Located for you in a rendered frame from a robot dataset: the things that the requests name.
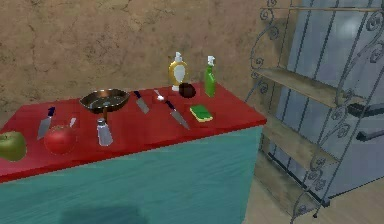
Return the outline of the green spray bottle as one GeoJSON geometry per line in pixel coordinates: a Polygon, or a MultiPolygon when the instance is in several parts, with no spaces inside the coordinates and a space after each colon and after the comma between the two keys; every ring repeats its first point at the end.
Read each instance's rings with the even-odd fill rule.
{"type": "Polygon", "coordinates": [[[213,74],[214,60],[215,60],[214,56],[207,57],[207,67],[206,67],[205,77],[204,77],[205,93],[209,97],[213,97],[215,94],[216,80],[213,74]]]}

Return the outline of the red tomato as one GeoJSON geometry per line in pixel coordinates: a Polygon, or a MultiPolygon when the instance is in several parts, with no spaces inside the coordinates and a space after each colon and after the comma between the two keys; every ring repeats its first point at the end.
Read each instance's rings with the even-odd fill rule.
{"type": "Polygon", "coordinates": [[[44,137],[45,148],[57,155],[64,155],[72,151],[76,142],[76,132],[70,126],[54,126],[44,137]]]}

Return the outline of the green apple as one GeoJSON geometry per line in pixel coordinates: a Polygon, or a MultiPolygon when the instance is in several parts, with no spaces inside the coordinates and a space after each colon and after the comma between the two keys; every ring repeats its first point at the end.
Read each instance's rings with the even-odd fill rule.
{"type": "Polygon", "coordinates": [[[0,134],[0,158],[19,161],[27,152],[26,140],[20,132],[11,131],[0,134]]]}

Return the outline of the short blue handled knife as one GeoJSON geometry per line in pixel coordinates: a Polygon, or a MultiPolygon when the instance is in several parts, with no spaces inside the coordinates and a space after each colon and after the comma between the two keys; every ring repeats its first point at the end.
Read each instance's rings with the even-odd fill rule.
{"type": "Polygon", "coordinates": [[[134,94],[137,97],[136,104],[138,105],[138,107],[141,109],[141,111],[144,114],[147,114],[149,112],[149,107],[147,106],[147,104],[145,103],[143,98],[141,97],[140,92],[139,91],[135,91],[134,94]]]}

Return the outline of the green and yellow sponge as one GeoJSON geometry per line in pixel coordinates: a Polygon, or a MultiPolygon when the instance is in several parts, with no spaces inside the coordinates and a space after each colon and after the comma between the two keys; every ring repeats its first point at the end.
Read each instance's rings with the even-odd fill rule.
{"type": "Polygon", "coordinates": [[[190,107],[191,114],[198,122],[207,122],[213,119],[211,113],[203,105],[193,105],[190,107]]]}

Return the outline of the dark frying pan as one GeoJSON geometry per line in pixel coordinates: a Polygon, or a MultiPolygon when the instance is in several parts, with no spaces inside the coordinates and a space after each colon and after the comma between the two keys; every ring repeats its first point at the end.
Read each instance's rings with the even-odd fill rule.
{"type": "Polygon", "coordinates": [[[93,114],[102,114],[108,121],[108,114],[120,110],[129,100],[130,94],[120,89],[93,91],[79,100],[79,103],[93,114]]]}

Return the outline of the teal counter with red top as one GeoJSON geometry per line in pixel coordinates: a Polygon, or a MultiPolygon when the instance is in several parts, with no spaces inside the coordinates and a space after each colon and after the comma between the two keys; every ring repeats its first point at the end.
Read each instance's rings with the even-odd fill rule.
{"type": "Polygon", "coordinates": [[[154,90],[141,93],[147,114],[134,101],[109,114],[108,147],[95,114],[76,99],[54,102],[53,124],[77,118],[78,142],[65,155],[37,139],[48,104],[20,107],[4,128],[24,135],[27,154],[0,159],[0,224],[241,224],[265,117],[222,86],[208,97],[198,85],[191,99],[158,88],[164,101],[154,90]],[[193,105],[213,119],[198,122],[193,105]]]}

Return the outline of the long blade kitchen knife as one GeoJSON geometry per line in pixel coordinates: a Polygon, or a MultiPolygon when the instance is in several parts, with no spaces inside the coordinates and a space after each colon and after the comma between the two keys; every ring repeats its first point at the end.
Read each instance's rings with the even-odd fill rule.
{"type": "Polygon", "coordinates": [[[169,101],[169,100],[166,100],[165,103],[168,105],[168,107],[171,109],[171,115],[173,116],[173,118],[179,123],[181,124],[184,128],[186,129],[190,129],[187,121],[183,118],[183,116],[181,115],[181,113],[174,107],[174,105],[169,101]]]}

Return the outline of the yellow soap dispenser bottle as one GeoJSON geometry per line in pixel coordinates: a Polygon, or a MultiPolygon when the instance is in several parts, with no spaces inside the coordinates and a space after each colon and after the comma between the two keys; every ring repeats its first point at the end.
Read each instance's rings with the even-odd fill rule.
{"type": "Polygon", "coordinates": [[[168,67],[168,75],[172,84],[172,90],[178,92],[179,86],[187,75],[187,63],[183,60],[180,52],[175,53],[174,61],[168,67]]]}

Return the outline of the dark brown potato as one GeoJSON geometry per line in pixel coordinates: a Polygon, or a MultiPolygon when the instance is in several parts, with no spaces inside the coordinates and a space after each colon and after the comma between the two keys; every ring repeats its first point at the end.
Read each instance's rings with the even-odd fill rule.
{"type": "Polygon", "coordinates": [[[179,94],[183,98],[193,98],[196,95],[196,90],[192,84],[181,83],[179,85],[179,94]]]}

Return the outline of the wide blade kitchen knife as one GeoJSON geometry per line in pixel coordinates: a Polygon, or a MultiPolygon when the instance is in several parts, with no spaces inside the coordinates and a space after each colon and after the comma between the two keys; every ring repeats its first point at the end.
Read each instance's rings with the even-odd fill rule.
{"type": "Polygon", "coordinates": [[[50,128],[51,120],[54,114],[55,114],[55,107],[50,107],[48,109],[47,117],[40,122],[37,139],[42,139],[45,136],[46,132],[50,128]]]}

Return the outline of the silver salt shaker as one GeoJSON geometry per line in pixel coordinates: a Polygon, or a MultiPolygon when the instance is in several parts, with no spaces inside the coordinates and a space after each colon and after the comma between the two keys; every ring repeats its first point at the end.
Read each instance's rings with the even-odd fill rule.
{"type": "Polygon", "coordinates": [[[109,126],[104,118],[99,118],[97,120],[97,134],[100,146],[106,147],[113,143],[109,126]]]}

